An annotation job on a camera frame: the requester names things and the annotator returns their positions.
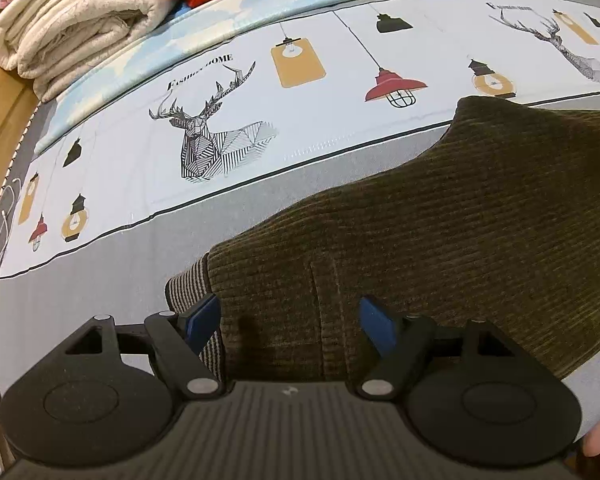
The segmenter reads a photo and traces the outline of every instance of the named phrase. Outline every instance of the deer print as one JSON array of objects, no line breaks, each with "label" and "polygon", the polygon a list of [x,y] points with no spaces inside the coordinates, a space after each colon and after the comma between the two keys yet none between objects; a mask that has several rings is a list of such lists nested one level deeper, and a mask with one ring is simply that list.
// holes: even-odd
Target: deer print
[{"label": "deer print", "polygon": [[171,97],[173,88],[155,114],[149,110],[149,116],[153,120],[169,119],[171,126],[184,130],[180,166],[182,177],[187,180],[209,180],[218,173],[227,174],[234,168],[252,162],[264,152],[277,134],[275,128],[263,121],[228,132],[213,133],[209,130],[207,121],[220,109],[221,100],[247,81],[256,63],[253,62],[246,75],[243,75],[242,70],[223,66],[234,72],[234,80],[226,90],[216,81],[216,94],[205,102],[205,107],[198,115],[190,116],[185,113],[181,107],[176,106],[176,100],[169,110],[163,107]]},{"label": "deer print", "polygon": [[[528,7],[522,7],[523,9],[532,10]],[[542,18],[542,24],[546,28],[546,32],[548,36],[545,36],[541,32],[538,32],[534,28],[525,27],[523,23],[517,22],[512,23],[504,17],[504,11],[500,10],[500,18],[495,18],[490,16],[491,19],[496,20],[498,23],[502,23],[503,25],[507,25],[507,27],[514,28],[515,30],[522,30],[523,32],[529,32],[533,34],[538,40],[546,41],[549,44],[552,44],[560,54],[564,56],[564,58],[569,61],[576,69],[586,78],[595,81],[596,83],[600,83],[600,62],[597,59],[593,59],[591,57],[582,57],[577,56],[570,50],[568,50],[562,44],[562,38],[558,36],[558,32],[560,32],[560,26],[555,20],[549,20],[544,16],[540,16]]]}]

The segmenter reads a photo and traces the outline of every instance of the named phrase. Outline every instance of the pendant lamp illustration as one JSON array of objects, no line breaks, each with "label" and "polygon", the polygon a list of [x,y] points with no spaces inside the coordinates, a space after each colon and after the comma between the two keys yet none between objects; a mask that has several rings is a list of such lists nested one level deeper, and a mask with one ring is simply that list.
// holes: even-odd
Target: pendant lamp illustration
[{"label": "pendant lamp illustration", "polygon": [[271,57],[282,88],[303,85],[326,76],[327,73],[309,40],[292,40],[285,34],[282,23],[280,28],[285,39],[271,49]]},{"label": "pendant lamp illustration", "polygon": [[71,164],[76,158],[80,157],[82,153],[82,146],[80,145],[80,137],[75,139],[74,145],[69,150],[69,153],[66,154],[66,159],[64,160],[63,168],[66,168],[69,164]]},{"label": "pendant lamp illustration", "polygon": [[72,242],[78,238],[80,232],[87,225],[89,215],[84,208],[84,197],[79,194],[72,204],[71,212],[62,224],[62,237],[65,242]]},{"label": "pendant lamp illustration", "polygon": [[571,16],[565,14],[564,12],[559,12],[554,9],[554,16],[563,22],[567,27],[569,27],[573,32],[575,32],[582,41],[590,45],[599,44],[592,35],[590,35],[586,30],[584,30],[578,23],[576,23]]},{"label": "pendant lamp illustration", "polygon": [[40,176],[38,172],[31,177],[25,190],[24,199],[22,200],[22,208],[20,209],[20,215],[18,216],[18,225],[24,224],[29,218],[31,213],[31,206],[33,205],[33,199],[36,197],[36,191],[38,190],[38,181]]},{"label": "pendant lamp illustration", "polygon": [[47,228],[46,228],[46,224],[45,224],[45,218],[40,214],[40,220],[38,220],[38,225],[31,233],[31,236],[29,237],[29,243],[33,242],[33,251],[34,252],[38,250],[38,247],[40,247],[40,240],[42,238],[42,235],[44,233],[46,233],[46,231],[47,231]]},{"label": "pendant lamp illustration", "polygon": [[402,18],[392,18],[388,14],[378,14],[378,22],[376,23],[378,32],[384,34],[386,32],[395,32],[396,30],[407,30],[413,28],[413,25],[405,22]]},{"label": "pendant lamp illustration", "polygon": [[381,67],[376,61],[376,58],[372,56],[366,46],[360,41],[360,38],[351,30],[349,25],[342,21],[341,17],[336,12],[332,11],[336,18],[347,27],[351,35],[356,38],[358,43],[365,49],[365,52],[373,60],[378,67],[378,75],[376,76],[376,85],[366,93],[365,101],[375,101],[377,99],[386,98],[391,106],[395,108],[406,108],[415,104],[416,97],[413,92],[427,88],[427,85],[417,79],[404,79],[397,73],[391,72]]},{"label": "pendant lamp illustration", "polygon": [[485,63],[472,59],[469,68],[474,71],[474,86],[480,92],[502,99],[516,96],[513,83],[502,74],[494,72]]},{"label": "pendant lamp illustration", "polygon": [[596,18],[593,18],[592,16],[589,16],[586,12],[584,13],[584,15],[587,18],[589,18],[591,20],[591,23],[593,23],[597,28],[600,28],[600,22]]}]

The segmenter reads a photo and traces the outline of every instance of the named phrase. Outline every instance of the light blue cloth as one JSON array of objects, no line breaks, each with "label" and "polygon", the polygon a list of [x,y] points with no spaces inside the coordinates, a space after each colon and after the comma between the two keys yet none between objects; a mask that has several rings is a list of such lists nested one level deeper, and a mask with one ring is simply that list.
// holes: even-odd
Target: light blue cloth
[{"label": "light blue cloth", "polygon": [[350,0],[213,0],[176,16],[87,72],[57,97],[36,154],[100,107],[174,63],[248,30]]}]

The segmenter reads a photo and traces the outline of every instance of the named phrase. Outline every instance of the silver screw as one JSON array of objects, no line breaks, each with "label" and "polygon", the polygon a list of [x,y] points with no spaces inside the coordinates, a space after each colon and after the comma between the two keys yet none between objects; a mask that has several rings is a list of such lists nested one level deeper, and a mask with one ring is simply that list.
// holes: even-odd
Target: silver screw
[{"label": "silver screw", "polygon": [[394,386],[382,379],[371,379],[362,384],[362,391],[375,397],[389,395],[393,390]]},{"label": "silver screw", "polygon": [[200,377],[190,380],[187,383],[187,390],[192,394],[212,394],[219,386],[216,380]]}]

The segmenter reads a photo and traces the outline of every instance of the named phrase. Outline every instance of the white blanket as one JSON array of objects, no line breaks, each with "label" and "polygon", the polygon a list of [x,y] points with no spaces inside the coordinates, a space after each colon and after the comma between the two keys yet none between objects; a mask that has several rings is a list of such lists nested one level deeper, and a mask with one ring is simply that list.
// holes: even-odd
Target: white blanket
[{"label": "white blanket", "polygon": [[149,33],[177,0],[13,0],[0,14],[0,66],[46,102]]}]

